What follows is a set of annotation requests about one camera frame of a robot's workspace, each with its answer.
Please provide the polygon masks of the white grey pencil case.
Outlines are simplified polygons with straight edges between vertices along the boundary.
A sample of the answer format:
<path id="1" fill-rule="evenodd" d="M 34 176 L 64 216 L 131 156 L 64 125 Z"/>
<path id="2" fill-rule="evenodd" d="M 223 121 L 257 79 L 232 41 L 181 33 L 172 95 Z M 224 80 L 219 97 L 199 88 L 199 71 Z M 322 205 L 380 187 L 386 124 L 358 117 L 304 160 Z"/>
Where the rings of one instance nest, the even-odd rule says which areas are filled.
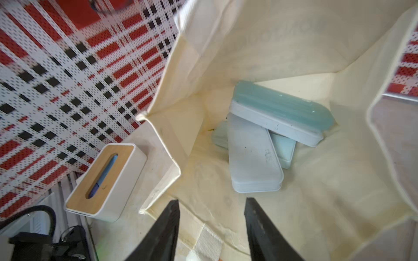
<path id="1" fill-rule="evenodd" d="M 229 166 L 232 186 L 239 193 L 278 191 L 284 172 L 269 131 L 227 115 Z"/>

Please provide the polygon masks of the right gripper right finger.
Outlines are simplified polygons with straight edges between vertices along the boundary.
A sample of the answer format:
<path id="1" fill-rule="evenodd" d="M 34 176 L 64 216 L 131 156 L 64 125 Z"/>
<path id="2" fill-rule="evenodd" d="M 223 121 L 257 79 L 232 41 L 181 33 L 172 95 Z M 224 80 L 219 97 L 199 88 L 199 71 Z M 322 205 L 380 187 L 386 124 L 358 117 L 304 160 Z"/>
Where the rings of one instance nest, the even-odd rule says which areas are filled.
<path id="1" fill-rule="evenodd" d="M 256 199 L 246 199 L 244 216 L 252 261 L 302 261 Z"/>

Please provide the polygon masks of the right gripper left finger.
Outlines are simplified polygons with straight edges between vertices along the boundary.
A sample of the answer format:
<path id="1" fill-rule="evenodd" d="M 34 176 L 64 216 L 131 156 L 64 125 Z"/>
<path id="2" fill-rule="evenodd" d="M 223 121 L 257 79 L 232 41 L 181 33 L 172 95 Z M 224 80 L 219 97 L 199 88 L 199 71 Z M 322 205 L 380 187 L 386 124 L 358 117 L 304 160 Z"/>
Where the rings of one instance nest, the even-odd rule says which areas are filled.
<path id="1" fill-rule="evenodd" d="M 128 261 L 173 261 L 180 226 L 178 200 L 171 200 Z"/>

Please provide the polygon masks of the cream floral canvas bag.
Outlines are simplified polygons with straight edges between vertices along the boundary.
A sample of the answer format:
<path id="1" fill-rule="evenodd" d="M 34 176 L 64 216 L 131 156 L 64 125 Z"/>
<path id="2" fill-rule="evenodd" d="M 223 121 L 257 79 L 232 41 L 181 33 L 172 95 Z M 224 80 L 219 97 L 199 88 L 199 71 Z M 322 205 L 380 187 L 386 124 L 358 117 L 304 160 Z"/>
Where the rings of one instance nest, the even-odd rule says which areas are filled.
<path id="1" fill-rule="evenodd" d="M 346 261 L 418 217 L 416 108 L 383 97 L 417 1 L 187 1 L 147 121 L 172 162 L 140 214 L 248 260 L 246 197 L 305 259 Z"/>

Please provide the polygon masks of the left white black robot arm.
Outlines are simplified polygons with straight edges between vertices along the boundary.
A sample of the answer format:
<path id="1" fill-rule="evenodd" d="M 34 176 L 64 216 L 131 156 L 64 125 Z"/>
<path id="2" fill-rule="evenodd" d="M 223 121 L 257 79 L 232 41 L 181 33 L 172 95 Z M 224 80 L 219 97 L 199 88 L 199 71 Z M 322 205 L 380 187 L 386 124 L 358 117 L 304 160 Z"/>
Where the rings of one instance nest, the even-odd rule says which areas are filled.
<path id="1" fill-rule="evenodd" d="M 53 241 L 57 226 L 57 216 L 53 208 L 45 205 L 29 207 L 1 221 L 1 229 L 6 228 L 21 217 L 44 212 L 49 217 L 47 234 L 19 232 L 8 238 L 7 244 L 13 247 L 11 261 L 91 261 L 87 234 L 83 226 L 76 225 L 66 229 L 58 242 Z"/>

